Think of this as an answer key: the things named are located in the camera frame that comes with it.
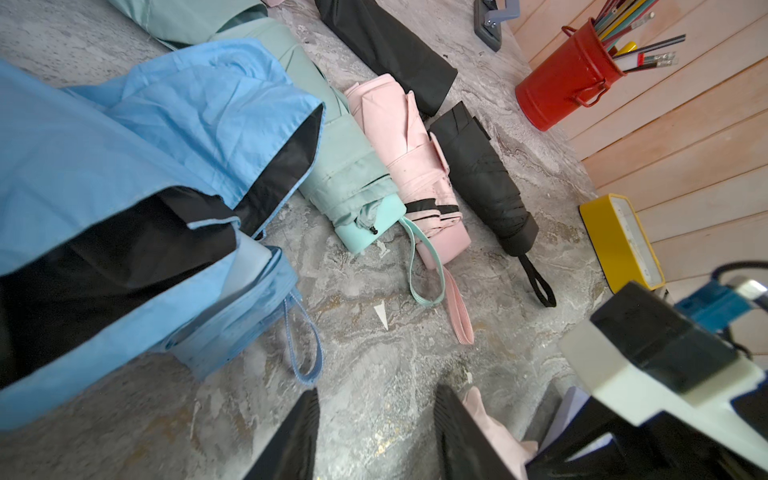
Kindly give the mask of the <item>black umbrella sleeve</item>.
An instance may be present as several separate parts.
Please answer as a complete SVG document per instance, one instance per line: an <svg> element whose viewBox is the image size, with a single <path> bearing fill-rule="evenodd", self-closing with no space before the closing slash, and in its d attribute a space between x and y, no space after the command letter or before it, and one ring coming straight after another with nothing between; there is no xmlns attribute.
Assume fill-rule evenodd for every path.
<svg viewBox="0 0 768 480"><path fill-rule="evenodd" d="M374 1L316 0L323 23L374 73L389 74L434 116L458 71Z"/></svg>

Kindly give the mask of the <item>lavender umbrella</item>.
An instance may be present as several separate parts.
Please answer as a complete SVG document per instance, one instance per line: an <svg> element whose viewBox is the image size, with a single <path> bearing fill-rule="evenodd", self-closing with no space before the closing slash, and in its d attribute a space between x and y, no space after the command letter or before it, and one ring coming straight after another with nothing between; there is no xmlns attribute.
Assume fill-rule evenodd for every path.
<svg viewBox="0 0 768 480"><path fill-rule="evenodd" d="M572 386L565 392L544 440L540 444L541 450L551 445L565 431L589 398L590 395L577 386Z"/></svg>

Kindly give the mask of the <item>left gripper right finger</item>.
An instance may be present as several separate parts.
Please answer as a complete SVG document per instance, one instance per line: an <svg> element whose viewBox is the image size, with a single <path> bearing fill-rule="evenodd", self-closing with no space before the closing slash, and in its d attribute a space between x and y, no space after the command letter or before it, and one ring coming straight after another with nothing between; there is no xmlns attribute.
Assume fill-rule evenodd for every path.
<svg viewBox="0 0 768 480"><path fill-rule="evenodd" d="M442 479L514 479L448 385L436 386L433 418Z"/></svg>

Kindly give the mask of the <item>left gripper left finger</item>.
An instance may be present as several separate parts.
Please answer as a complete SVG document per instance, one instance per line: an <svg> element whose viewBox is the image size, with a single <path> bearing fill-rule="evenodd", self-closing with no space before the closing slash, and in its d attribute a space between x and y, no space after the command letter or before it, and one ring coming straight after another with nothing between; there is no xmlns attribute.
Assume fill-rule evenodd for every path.
<svg viewBox="0 0 768 480"><path fill-rule="evenodd" d="M244 479L313 479L319 424L318 391L306 390Z"/></svg>

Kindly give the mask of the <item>black umbrella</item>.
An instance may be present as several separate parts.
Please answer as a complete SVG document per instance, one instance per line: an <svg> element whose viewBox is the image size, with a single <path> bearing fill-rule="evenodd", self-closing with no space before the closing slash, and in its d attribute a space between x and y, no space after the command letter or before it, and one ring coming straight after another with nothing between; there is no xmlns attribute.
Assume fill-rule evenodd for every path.
<svg viewBox="0 0 768 480"><path fill-rule="evenodd" d="M552 287L527 257L539 233L538 224L482 123L458 102L432 122L429 132L442 148L455 190L494 233L506 254L518 259L541 304L556 307Z"/></svg>

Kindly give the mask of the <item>large pink umbrella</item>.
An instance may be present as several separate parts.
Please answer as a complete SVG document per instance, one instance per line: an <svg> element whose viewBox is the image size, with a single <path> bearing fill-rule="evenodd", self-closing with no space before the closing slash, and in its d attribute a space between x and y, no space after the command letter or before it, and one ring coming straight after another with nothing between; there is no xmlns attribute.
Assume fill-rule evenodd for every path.
<svg viewBox="0 0 768 480"><path fill-rule="evenodd" d="M466 393L463 405L514 478L528 480L526 464L536 456L539 444L517 440L502 423L489 416L476 386Z"/></svg>

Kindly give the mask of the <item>mint green umbrella sleeve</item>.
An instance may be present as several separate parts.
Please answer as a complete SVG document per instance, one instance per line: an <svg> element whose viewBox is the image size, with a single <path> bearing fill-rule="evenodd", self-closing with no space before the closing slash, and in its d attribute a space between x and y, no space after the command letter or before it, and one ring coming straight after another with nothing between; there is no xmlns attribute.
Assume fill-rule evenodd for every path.
<svg viewBox="0 0 768 480"><path fill-rule="evenodd" d="M262 1L249 0L111 0L110 4L169 48L204 43L267 16Z"/></svg>

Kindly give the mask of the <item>blue umbrella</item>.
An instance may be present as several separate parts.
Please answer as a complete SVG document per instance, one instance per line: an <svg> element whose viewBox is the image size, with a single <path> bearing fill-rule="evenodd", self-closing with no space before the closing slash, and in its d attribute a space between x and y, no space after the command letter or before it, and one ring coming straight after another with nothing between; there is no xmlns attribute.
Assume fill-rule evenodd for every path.
<svg viewBox="0 0 768 480"><path fill-rule="evenodd" d="M259 236L314 168L324 106L256 40L92 86L1 66L1 427L151 351L204 378L299 308Z"/></svg>

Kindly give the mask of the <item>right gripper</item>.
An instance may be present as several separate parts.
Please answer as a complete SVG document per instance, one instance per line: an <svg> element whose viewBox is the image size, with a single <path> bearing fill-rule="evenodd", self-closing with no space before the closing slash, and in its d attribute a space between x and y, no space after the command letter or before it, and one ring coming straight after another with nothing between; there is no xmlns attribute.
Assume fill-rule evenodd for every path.
<svg viewBox="0 0 768 480"><path fill-rule="evenodd" d="M767 471L668 413L633 426L591 396L526 464L530 479L765 479Z"/></svg>

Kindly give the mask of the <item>small pink umbrella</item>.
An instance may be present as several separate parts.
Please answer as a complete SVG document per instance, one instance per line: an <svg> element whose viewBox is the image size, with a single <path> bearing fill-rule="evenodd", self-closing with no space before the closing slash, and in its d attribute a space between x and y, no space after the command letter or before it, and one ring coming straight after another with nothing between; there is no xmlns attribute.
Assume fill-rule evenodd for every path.
<svg viewBox="0 0 768 480"><path fill-rule="evenodd" d="M428 239L416 250L424 265L445 276L449 319L458 341L474 343L471 320L448 262L471 244L436 137L424 125L415 94L389 74L345 91L350 113L388 168L405 217Z"/></svg>

